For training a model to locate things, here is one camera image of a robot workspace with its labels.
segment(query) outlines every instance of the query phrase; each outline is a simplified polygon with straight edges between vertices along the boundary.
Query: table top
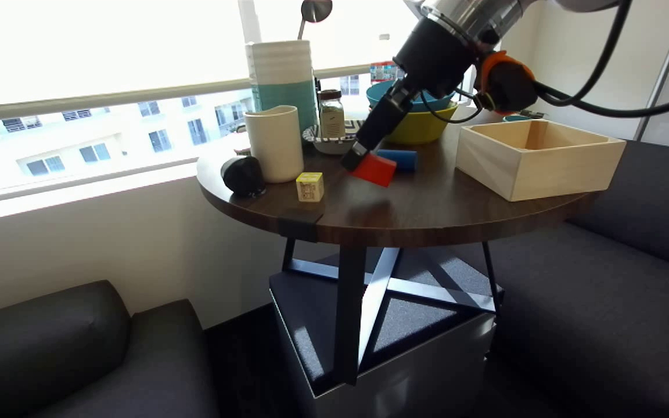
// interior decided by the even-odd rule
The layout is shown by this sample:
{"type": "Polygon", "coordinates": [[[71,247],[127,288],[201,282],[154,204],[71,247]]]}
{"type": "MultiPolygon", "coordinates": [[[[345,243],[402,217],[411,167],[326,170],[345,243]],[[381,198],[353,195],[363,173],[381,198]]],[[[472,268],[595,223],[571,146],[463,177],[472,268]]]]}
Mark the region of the table top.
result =
{"type": "Polygon", "coordinates": [[[245,225],[292,240],[350,247],[440,247],[490,241],[560,223],[595,192],[507,203],[456,170],[458,131],[417,146],[417,170],[387,185],[350,177],[338,158],[306,152],[305,170],[326,174],[323,203],[298,203],[294,182],[271,183],[260,198],[238,199],[221,180],[224,161],[249,145],[245,134],[216,139],[198,161],[205,198],[245,225]]]}

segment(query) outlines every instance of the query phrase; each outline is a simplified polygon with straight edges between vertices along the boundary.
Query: black leather sofa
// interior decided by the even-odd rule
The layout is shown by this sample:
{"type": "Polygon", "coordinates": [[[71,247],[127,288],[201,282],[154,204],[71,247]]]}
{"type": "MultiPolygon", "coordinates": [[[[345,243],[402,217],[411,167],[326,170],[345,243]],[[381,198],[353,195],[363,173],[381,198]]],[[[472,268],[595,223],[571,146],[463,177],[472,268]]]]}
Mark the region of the black leather sofa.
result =
{"type": "MultiPolygon", "coordinates": [[[[490,241],[494,354],[581,416],[669,418],[669,149],[627,145],[571,220],[490,241]]],[[[486,272],[481,249],[456,247],[486,272]]]]}
{"type": "Polygon", "coordinates": [[[94,282],[0,310],[0,416],[216,418],[193,306],[127,317],[94,282]]]}

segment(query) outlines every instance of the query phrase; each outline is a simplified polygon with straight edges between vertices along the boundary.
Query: floor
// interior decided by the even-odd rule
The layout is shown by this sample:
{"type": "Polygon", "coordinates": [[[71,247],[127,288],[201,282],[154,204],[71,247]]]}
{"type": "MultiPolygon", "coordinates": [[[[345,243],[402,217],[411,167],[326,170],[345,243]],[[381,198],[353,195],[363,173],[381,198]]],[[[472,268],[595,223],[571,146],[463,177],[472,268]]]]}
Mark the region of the floor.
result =
{"type": "MultiPolygon", "coordinates": [[[[301,418],[284,363],[274,310],[263,306],[206,331],[223,418],[301,418]]],[[[518,369],[490,360],[475,408],[467,418],[569,418],[518,369]]]]}

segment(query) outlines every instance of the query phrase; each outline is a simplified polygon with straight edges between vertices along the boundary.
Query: yellow cube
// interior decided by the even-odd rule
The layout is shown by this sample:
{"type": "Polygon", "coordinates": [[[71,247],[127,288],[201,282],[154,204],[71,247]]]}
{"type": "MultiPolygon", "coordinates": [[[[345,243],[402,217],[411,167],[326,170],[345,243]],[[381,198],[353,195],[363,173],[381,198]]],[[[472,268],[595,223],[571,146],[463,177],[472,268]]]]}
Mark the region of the yellow cube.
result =
{"type": "Polygon", "coordinates": [[[300,203],[321,203],[326,195],[323,173],[301,173],[294,177],[294,191],[300,203]]]}

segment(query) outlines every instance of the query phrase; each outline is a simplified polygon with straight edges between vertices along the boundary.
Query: white wall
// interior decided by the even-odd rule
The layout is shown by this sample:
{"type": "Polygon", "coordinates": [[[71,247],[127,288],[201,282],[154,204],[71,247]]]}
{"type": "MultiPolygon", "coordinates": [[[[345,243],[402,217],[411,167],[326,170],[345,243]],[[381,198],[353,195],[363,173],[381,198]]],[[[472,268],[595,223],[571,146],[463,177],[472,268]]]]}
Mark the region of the white wall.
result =
{"type": "MultiPolygon", "coordinates": [[[[558,7],[552,0],[537,3],[532,7],[538,7],[538,16],[522,16],[522,27],[509,36],[509,52],[524,58],[538,82],[565,94],[576,94],[597,63],[616,9],[571,14],[558,7]]],[[[586,99],[616,110],[643,108],[654,88],[658,74],[662,72],[667,52],[669,0],[633,0],[609,70],[586,99]]],[[[545,112],[545,117],[552,122],[616,137],[633,137],[639,128],[639,119],[604,119],[571,108],[547,108],[540,99],[535,104],[535,110],[545,112]]]]}
{"type": "Polygon", "coordinates": [[[280,254],[181,180],[0,218],[0,306],[108,279],[130,312],[187,298],[209,328],[269,301],[280,254]]]}

